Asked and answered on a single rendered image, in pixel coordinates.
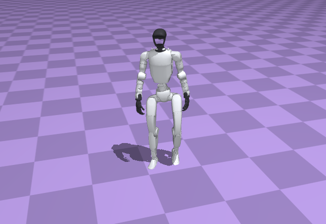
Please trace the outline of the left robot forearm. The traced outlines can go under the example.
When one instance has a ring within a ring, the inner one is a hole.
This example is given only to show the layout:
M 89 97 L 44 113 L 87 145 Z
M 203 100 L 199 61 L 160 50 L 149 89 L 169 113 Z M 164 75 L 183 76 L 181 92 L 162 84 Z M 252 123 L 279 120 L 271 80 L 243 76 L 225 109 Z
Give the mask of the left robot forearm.
M 186 73 L 185 73 L 185 75 L 186 75 Z M 187 78 L 180 80 L 180 83 L 181 83 L 181 87 L 183 90 L 183 95 L 184 95 L 184 92 L 187 92 L 187 96 L 188 96 L 190 94 L 190 92 L 188 90 Z

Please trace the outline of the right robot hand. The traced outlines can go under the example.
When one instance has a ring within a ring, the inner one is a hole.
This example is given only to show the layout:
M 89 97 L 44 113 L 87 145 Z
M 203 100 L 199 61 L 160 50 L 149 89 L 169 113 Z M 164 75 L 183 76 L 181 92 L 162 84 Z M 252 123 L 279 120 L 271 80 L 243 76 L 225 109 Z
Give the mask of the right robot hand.
M 144 113 L 142 112 L 142 110 L 144 110 L 144 108 L 141 106 L 142 95 L 141 94 L 138 94 L 138 99 L 135 99 L 135 100 L 136 100 L 136 109 L 137 109 L 137 112 L 139 114 L 143 115 Z

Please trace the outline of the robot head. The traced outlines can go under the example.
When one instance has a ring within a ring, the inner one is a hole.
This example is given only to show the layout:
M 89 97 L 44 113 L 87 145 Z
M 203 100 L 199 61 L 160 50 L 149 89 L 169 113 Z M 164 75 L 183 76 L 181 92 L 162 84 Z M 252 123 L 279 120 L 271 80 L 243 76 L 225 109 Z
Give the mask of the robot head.
M 166 36 L 167 36 L 167 33 L 166 33 L 166 31 L 164 29 L 156 29 L 154 31 L 152 37 L 153 37 L 154 45 L 158 49 L 158 50 L 155 50 L 156 52 L 163 52 L 163 51 L 165 51 L 165 50 L 162 50 L 162 49 L 164 48 L 164 43 L 165 43 L 165 40 L 166 40 Z M 163 44 L 156 44 L 155 43 L 155 39 L 163 39 L 164 42 L 163 42 Z

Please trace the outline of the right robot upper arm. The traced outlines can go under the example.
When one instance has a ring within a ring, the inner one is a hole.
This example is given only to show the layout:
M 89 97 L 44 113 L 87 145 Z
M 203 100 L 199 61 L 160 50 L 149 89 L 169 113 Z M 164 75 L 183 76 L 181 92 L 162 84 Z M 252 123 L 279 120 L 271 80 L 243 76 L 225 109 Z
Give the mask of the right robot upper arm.
M 145 80 L 145 78 L 146 78 L 145 71 L 146 71 L 146 67 L 147 67 L 147 59 L 148 59 L 149 52 L 150 51 L 145 51 L 140 56 L 140 66 L 139 66 L 140 72 L 139 72 L 139 77 L 138 77 L 138 79 L 140 79 L 140 80 Z

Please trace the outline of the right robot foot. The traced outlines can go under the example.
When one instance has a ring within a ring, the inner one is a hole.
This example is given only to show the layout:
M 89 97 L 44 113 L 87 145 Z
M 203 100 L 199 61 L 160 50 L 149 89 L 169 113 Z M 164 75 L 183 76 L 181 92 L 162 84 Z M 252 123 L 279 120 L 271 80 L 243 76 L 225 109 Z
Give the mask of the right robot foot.
M 158 157 L 156 157 L 156 160 L 155 160 L 155 158 L 154 158 L 154 160 L 151 160 L 151 162 L 148 166 L 148 169 L 150 169 L 150 170 L 154 169 L 157 165 L 158 160 L 159 160 Z

